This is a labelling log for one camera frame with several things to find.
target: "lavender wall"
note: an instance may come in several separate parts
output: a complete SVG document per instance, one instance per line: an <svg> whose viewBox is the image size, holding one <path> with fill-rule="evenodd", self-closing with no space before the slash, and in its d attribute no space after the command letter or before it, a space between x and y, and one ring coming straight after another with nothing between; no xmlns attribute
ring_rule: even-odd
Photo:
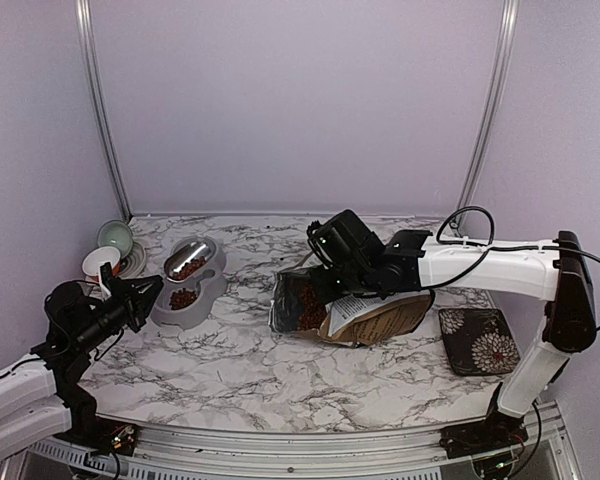
<svg viewBox="0 0 600 480"><path fill-rule="evenodd" d="M45 296L115 216L74 4L0 1L0 367L44 338Z"/></svg>
<svg viewBox="0 0 600 480"><path fill-rule="evenodd" d="M600 0L522 2L510 75L475 202L498 238L575 231L600 255ZM469 232L480 228L468 224ZM593 269L600 317L600 271ZM522 343L542 305L499 299ZM553 394L584 478L600 478L600 337L572 360Z"/></svg>
<svg viewBox="0 0 600 480"><path fill-rule="evenodd" d="M485 0L94 2L134 211L448 213L501 13Z"/></svg>

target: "wire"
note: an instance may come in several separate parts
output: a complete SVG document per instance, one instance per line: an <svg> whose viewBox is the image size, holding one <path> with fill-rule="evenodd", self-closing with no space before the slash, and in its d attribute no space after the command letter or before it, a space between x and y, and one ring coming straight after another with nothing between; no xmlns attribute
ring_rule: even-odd
<svg viewBox="0 0 600 480"><path fill-rule="evenodd" d="M525 449L527 447L524 445L524 440L522 440L522 437L520 435L514 435L514 438L516 440L518 440L518 443L520 444L520 447L522 447L522 450L520 450L520 453L518 454L518 455L521 456L524 453L524 451L525 451Z"/></svg>
<svg viewBox="0 0 600 480"><path fill-rule="evenodd" d="M106 451L97 451L97 450L88 452L85 455L84 460L82 461L82 465L84 465L85 467L89 467L89 465L87 465L87 462L89 461L89 457L95 456L95 455L101 455L103 453L107 453L107 452ZM116 452L114 452L113 450L111 450L108 453L111 454L111 456L113 456L113 459L116 462L116 473L113 476L113 480L118 480L120 478L120 472L122 470L122 467L120 466L120 457L118 457L118 454Z"/></svg>
<svg viewBox="0 0 600 480"><path fill-rule="evenodd" d="M313 231L311 230L311 227L309 227L309 230L307 230L307 235L309 236L309 248L311 248L311 251L314 253L314 255L316 257L318 257L318 259L327 267L327 268L333 268L334 264L333 262L322 252L322 249L318 246L318 242L315 238L313 238L312 236Z"/></svg>
<svg viewBox="0 0 600 480"><path fill-rule="evenodd" d="M120 433L122 430L124 430L127 427L128 427L128 425L121 425L118 428L114 429L113 432L105 433L104 435L102 435L102 437L113 437L114 435L117 435L118 433Z"/></svg>
<svg viewBox="0 0 600 480"><path fill-rule="evenodd" d="M489 252L491 250L493 250L494 252L516 252L516 251L521 251L521 250L540 250L540 248L537 245L519 245L519 246L515 246L515 247L492 246L489 248L489 250L486 250L486 252ZM586 258L593 260L594 262L597 262L600 264L600 257L598 257L597 255L594 255L593 253L586 252L584 250L578 250L575 248L568 248L568 247L553 246L553 245L545 245L542 247L542 250L553 250L553 251L558 251L558 252L574 253L576 255L582 255L583 257L586 257Z"/></svg>
<svg viewBox="0 0 600 480"><path fill-rule="evenodd" d="M447 228L447 226L458 215L461 215L465 212L480 212L485 217L487 217L487 220L489 220L489 240L487 240L486 244L478 243L478 242L471 242L471 241L467 242L467 241L459 240L459 239L458 240L443 240L440 238L444 229ZM495 235L496 235L496 224L493 219L493 215L491 215L491 213L489 213L489 211L485 208L478 207L475 205L470 205L468 207L464 207L459 210L456 210L451 215L449 215L444 222L442 222L442 225L440 226L440 228L438 229L438 233L436 234L436 242L438 242L440 245L468 245L468 246L472 246L472 247L488 247L489 245L491 245L493 243L493 239L495 238ZM447 287L447 286L451 285L452 283L456 283L458 280L464 278L465 276L470 274L472 271L474 271L478 267L478 265L480 265L484 261L484 259L487 258L487 255L489 255L489 250L485 250L482 253L482 255L480 255L480 258L478 258L478 260L473 262L466 270L460 272L455 277L450 278L449 280L445 280L444 282L434 284L434 285L424 286L424 287L422 287L422 289L423 290L426 290L426 289L431 290L434 288L443 288L443 287Z"/></svg>
<svg viewBox="0 0 600 480"><path fill-rule="evenodd" d="M461 215L466 212L480 212L485 217L487 217L487 220L489 220L489 240L487 241L486 244L478 243L478 242L465 242L464 240L442 240L440 238L440 236L443 234L445 228L447 228L449 226L449 224L458 215ZM438 229L438 233L436 233L436 242L438 242L440 245L470 245L472 247L484 247L486 245L491 245L493 243L495 236L496 236L496 222L493 219L493 215L491 215L489 210L487 210L486 208L479 207L477 205L469 205L468 207L463 207L463 208L456 210L451 215L449 215L444 222L442 222L442 225L440 225L440 228Z"/></svg>
<svg viewBox="0 0 600 480"><path fill-rule="evenodd" d="M480 212L480 213L484 214L487 217L487 219L489 220L489 240L487 241L486 244L479 243L479 242L465 241L465 240L461 240L461 239L443 240L440 238L440 236L442 235L442 231L453 221L453 219L455 219L458 215L460 215L462 213L470 212L470 211ZM468 206L468 207L464 207L464 208L461 208L461 209L453 212L449 217L446 218L446 220L444 222L442 222L442 225L440 226L440 229L438 230L438 233L436 234L436 242L438 242L441 245L468 245L468 246L473 246L473 247L483 247L483 248L485 248L485 251L482 253L482 255L480 255L480 257L473 264L471 264L466 270L464 270L463 272L460 272L455 277L450 278L449 280L445 280L444 282L441 282L441 283L438 283L435 285L423 286L422 289L426 290L426 289L443 288L443 287L449 286L449 285L457 282L458 280L464 278L466 275L468 275L473 270L475 270L485 260L485 258L487 258L487 255L491 251L494 251L494 252L518 252L518 251L523 251L523 250L540 250L540 247L538 245L518 245L518 246L513 246L513 247L498 247L498 246L493 245L494 238L495 238L495 221L493 219L493 216L491 215L491 213L489 213L488 210L486 210L482 207L478 207L478 206ZM600 257L594 255L593 253L586 252L584 250L578 250L575 248L568 248L568 247L553 246L553 245L544 245L544 246L542 246L542 250L554 250L554 251L559 251L559 252L573 253L576 255L581 255L583 257L586 257L586 258L593 260L594 262L597 262L598 264L600 264ZM600 331L600 325L596 327L596 330Z"/></svg>
<svg viewBox="0 0 600 480"><path fill-rule="evenodd" d="M65 353L67 353L69 351L69 349L71 348L71 337L69 336L69 334L67 333L67 331L58 322L56 322L53 318L49 317L49 321L58 330L60 330L63 333L63 335L66 337L66 339L67 339L67 346L64 349L62 349L60 352L52 353L51 355L47 355L44 358L42 358L42 357L27 358L26 360L22 360L22 361L16 363L13 367L11 367L11 369L9 371L4 372L2 375L0 375L0 380L2 380L3 378L7 378L9 375L13 374L18 367L21 367L22 365L24 365L26 363L31 363L31 362L46 362L47 360L50 360L52 358L56 358L56 357L59 357L61 355L64 355Z"/></svg>
<svg viewBox="0 0 600 480"><path fill-rule="evenodd" d="M109 350L111 350L113 347L115 347L118 344L118 342L120 341L120 339L122 338L123 335L124 335L124 329L121 328L120 333L118 334L118 337L113 341L113 343L111 345L109 345L107 347L107 349L104 351L104 353L102 355L100 355L100 352L96 348L96 355L95 355L95 357L93 357L93 361L99 362L100 360L102 360L102 357L104 357L109 352Z"/></svg>
<svg viewBox="0 0 600 480"><path fill-rule="evenodd" d="M540 441L542 440L542 418L540 417L540 411L538 410L538 407L536 406L536 402L533 402L531 404L531 406L535 410L536 417L538 418L538 439L536 440L536 444L533 446L533 450L531 450L531 453L529 454L529 456L525 459L524 462L522 462L522 464L518 467L518 469L515 472L513 472L511 475L509 475L509 479L518 476L518 474L529 464L529 462L531 461L533 456L538 451L538 448L540 447Z"/></svg>
<svg viewBox="0 0 600 480"><path fill-rule="evenodd" d="M116 461L116 474L113 477L113 480L118 480L120 478L120 458L118 458L116 452L111 452L111 455L113 455L113 459Z"/></svg>

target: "double pet bowl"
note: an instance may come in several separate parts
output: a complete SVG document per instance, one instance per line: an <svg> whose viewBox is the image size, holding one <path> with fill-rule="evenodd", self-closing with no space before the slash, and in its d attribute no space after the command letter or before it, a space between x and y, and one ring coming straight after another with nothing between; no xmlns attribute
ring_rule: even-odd
<svg viewBox="0 0 600 480"><path fill-rule="evenodd" d="M204 265L178 280L187 265L201 258L206 261ZM190 237L178 242L164 263L165 286L153 307L152 320L158 325L178 325L184 330L200 325L211 313L216 298L227 291L227 280L222 273L226 265L224 251L211 238ZM194 292L197 298L187 307L172 310L171 295L183 288Z"/></svg>

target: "black floral coaster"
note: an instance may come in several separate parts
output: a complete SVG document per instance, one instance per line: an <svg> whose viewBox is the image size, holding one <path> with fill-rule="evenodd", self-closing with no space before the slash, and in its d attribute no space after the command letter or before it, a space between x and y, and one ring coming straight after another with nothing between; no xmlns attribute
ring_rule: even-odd
<svg viewBox="0 0 600 480"><path fill-rule="evenodd" d="M442 341L456 375L502 375L518 365L518 347L500 310L449 308L438 315Z"/></svg>

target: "brown kibble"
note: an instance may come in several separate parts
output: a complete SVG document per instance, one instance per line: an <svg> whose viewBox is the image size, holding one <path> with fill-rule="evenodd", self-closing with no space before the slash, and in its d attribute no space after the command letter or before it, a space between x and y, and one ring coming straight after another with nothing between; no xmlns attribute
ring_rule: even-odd
<svg viewBox="0 0 600 480"><path fill-rule="evenodd" d="M185 263L178 273L174 273L173 275L171 275L171 278L176 281L184 280L206 263L207 259L204 257L200 257L196 260L191 260L190 262Z"/></svg>
<svg viewBox="0 0 600 480"><path fill-rule="evenodd" d="M182 310L183 308L187 308L197 299L198 296L195 292L183 288L181 290L176 290L171 294L169 306L171 307L171 310Z"/></svg>
<svg viewBox="0 0 600 480"><path fill-rule="evenodd" d="M313 330L320 328L327 317L326 307L320 303L316 292L311 285L305 285L300 293L300 300L304 305L304 313L298 321L298 330Z"/></svg>

